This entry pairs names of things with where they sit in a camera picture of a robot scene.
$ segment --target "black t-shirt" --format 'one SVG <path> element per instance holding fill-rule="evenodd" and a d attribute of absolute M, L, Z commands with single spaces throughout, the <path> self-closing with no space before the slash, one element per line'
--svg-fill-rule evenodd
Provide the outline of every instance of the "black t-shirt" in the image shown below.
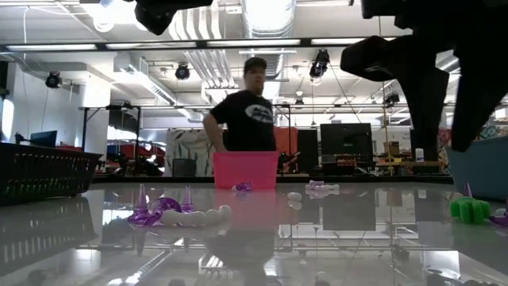
<path fill-rule="evenodd" d="M 271 103 L 250 91 L 228 95 L 210 113 L 228 125 L 229 151 L 275 151 Z"/>

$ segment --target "computer monitor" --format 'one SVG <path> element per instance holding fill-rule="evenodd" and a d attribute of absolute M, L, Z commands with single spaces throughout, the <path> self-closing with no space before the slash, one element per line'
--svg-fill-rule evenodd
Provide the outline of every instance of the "computer monitor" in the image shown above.
<path fill-rule="evenodd" d="M 44 131 L 30 134 L 30 145 L 55 148 L 56 146 L 56 130 Z"/>
<path fill-rule="evenodd" d="M 370 123 L 321 124 L 321 154 L 348 154 L 372 161 Z"/>

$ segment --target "blue bin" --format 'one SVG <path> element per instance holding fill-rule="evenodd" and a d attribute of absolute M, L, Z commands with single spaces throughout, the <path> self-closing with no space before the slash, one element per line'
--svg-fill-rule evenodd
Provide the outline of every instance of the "blue bin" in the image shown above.
<path fill-rule="evenodd" d="M 475 141 L 465 153 L 446 151 L 458 192 L 464 193 L 467 181 L 476 198 L 508 199 L 508 137 Z"/>

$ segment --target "green plastic gear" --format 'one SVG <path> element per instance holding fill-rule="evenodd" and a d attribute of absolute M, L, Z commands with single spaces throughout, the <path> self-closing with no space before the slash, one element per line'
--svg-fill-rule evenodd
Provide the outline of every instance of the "green plastic gear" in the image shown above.
<path fill-rule="evenodd" d="M 450 203 L 450 215 L 466 224 L 482 224 L 491 216 L 491 205 L 482 200 L 462 197 Z"/>

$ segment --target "baseball cap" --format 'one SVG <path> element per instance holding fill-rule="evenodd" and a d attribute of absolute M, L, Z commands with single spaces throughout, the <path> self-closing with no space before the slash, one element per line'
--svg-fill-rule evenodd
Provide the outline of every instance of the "baseball cap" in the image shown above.
<path fill-rule="evenodd" d="M 247 72 L 252 70 L 253 68 L 267 69 L 267 61 L 257 56 L 254 56 L 246 60 L 244 65 L 244 75 L 247 74 Z"/>

